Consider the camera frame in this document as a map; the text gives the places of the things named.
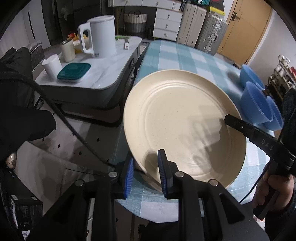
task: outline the bolt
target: bolt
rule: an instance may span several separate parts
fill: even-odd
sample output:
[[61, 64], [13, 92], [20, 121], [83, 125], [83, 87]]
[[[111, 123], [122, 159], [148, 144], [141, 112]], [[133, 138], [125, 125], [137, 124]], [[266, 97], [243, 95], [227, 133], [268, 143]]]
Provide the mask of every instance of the bolt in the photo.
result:
[[211, 179], [210, 184], [214, 187], [218, 186], [219, 182], [216, 179]]
[[176, 177], [184, 177], [184, 173], [180, 171], [176, 172], [175, 175]]
[[115, 177], [117, 177], [117, 172], [110, 172], [108, 174], [108, 176], [111, 177], [111, 178], [115, 178]]
[[84, 181], [83, 180], [77, 180], [76, 182], [75, 182], [75, 185], [76, 186], [78, 186], [78, 187], [81, 187], [82, 185], [84, 184]]

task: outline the white electric kettle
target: white electric kettle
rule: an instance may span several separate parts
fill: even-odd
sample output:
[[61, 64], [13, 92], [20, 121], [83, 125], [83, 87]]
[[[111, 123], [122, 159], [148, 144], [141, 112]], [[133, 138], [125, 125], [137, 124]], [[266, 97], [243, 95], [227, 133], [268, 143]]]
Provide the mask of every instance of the white electric kettle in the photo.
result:
[[[89, 49], [85, 48], [83, 32], [88, 30]], [[78, 27], [81, 50], [95, 58], [107, 58], [116, 54], [114, 16], [91, 18]]]

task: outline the checkered tablecloth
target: checkered tablecloth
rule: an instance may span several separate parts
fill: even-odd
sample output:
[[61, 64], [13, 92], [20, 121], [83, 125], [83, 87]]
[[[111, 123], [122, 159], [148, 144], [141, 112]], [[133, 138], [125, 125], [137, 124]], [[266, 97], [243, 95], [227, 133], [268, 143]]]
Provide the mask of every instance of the checkered tablecloth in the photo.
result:
[[[235, 103], [240, 111], [239, 101], [242, 87], [239, 82], [240, 70], [209, 54], [174, 42], [156, 40], [149, 45], [135, 84], [143, 77], [163, 69], [183, 69], [197, 73], [210, 80]], [[128, 152], [123, 124], [111, 161], [124, 161]], [[259, 177], [268, 156], [247, 140], [247, 153], [242, 170], [227, 190], [237, 199], [243, 198]], [[252, 200], [252, 193], [244, 203]], [[126, 209], [135, 215], [153, 222], [172, 222], [178, 220], [178, 201], [166, 200], [162, 193], [150, 188], [143, 178], [135, 173], [131, 193], [126, 200], [118, 200]]]

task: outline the human hand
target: human hand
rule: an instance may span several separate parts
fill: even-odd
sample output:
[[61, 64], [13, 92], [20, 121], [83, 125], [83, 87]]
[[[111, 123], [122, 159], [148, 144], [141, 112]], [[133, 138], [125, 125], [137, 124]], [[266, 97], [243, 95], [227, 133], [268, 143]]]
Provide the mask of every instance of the human hand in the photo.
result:
[[294, 191], [294, 179], [293, 176], [283, 177], [279, 175], [269, 176], [268, 171], [260, 179], [256, 192], [253, 197], [253, 207], [263, 205], [265, 203], [265, 197], [269, 193], [269, 186], [279, 191], [279, 196], [274, 204], [272, 210], [283, 210], [290, 202]]

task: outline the drawer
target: drawer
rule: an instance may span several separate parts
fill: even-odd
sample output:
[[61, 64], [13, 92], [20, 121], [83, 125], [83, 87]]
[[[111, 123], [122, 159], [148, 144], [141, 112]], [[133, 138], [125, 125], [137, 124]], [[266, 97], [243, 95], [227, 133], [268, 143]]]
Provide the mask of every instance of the drawer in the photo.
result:
[[160, 7], [166, 9], [173, 9], [173, 1], [170, 0], [143, 0], [142, 6]]
[[176, 33], [176, 32], [167, 31], [167, 30], [163, 30], [163, 29], [157, 29], [157, 28], [155, 28], [153, 31], [153, 37], [161, 38], [161, 39], [168, 39], [168, 40], [172, 40], [172, 41], [176, 41], [177, 34], [178, 33]]
[[179, 31], [179, 27], [180, 27], [180, 23], [178, 22], [170, 21], [167, 19], [160, 19], [160, 18], [155, 19], [154, 28], [173, 31], [177, 33]]
[[167, 19], [180, 23], [182, 19], [182, 13], [158, 8], [156, 10], [156, 18]]
[[116, 6], [141, 6], [142, 0], [113, 0], [113, 7]]

